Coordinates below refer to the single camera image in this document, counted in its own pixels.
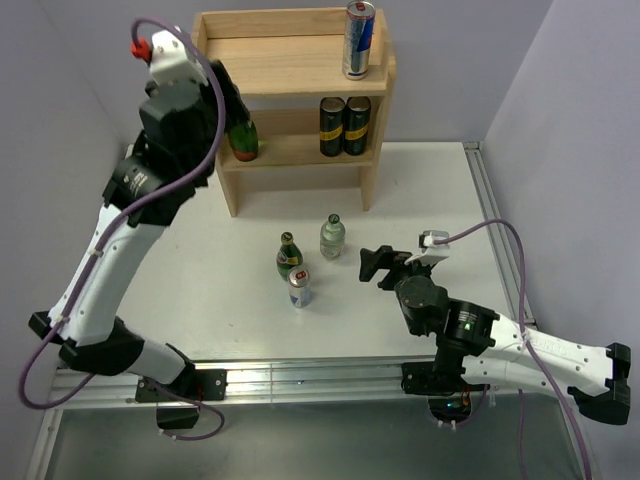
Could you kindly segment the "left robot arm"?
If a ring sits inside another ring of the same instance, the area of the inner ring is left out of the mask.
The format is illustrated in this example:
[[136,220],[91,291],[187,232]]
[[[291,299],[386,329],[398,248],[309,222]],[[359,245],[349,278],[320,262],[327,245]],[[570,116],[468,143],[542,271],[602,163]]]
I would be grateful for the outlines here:
[[193,362],[177,348],[130,331],[117,310],[138,267],[181,206],[208,184],[211,149],[221,142],[209,82],[146,86],[143,128],[114,169],[91,243],[62,298],[35,312],[30,328],[59,345],[68,368],[89,376],[132,373],[158,383],[172,399],[195,392]]

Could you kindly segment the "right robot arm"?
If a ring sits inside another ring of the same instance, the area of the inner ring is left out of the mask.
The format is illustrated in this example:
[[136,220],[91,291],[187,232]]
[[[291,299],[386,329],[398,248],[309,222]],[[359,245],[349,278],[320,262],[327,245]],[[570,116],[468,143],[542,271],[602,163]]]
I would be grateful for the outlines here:
[[485,385],[572,399],[583,416],[609,425],[627,423],[631,350],[573,343],[522,326],[490,308],[454,299],[431,278],[434,263],[383,245],[361,249],[359,279],[395,294],[410,334],[433,335],[431,361],[402,365],[410,395],[453,396]]

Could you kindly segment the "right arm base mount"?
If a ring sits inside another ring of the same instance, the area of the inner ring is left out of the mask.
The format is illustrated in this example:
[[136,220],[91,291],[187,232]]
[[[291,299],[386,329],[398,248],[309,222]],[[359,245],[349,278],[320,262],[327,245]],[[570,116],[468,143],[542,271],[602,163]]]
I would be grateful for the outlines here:
[[469,421],[485,403],[486,384],[469,384],[458,374],[435,371],[434,361],[401,364],[401,389],[407,395],[425,396],[439,428],[451,429]]

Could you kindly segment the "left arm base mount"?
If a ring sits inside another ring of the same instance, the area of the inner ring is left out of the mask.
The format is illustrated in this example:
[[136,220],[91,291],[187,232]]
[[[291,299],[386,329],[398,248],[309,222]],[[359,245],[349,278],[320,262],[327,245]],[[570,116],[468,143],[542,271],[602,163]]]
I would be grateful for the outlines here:
[[195,369],[168,385],[141,378],[134,400],[138,404],[156,404],[156,424],[160,429],[190,430],[199,420],[200,403],[222,401],[226,386],[225,369]]

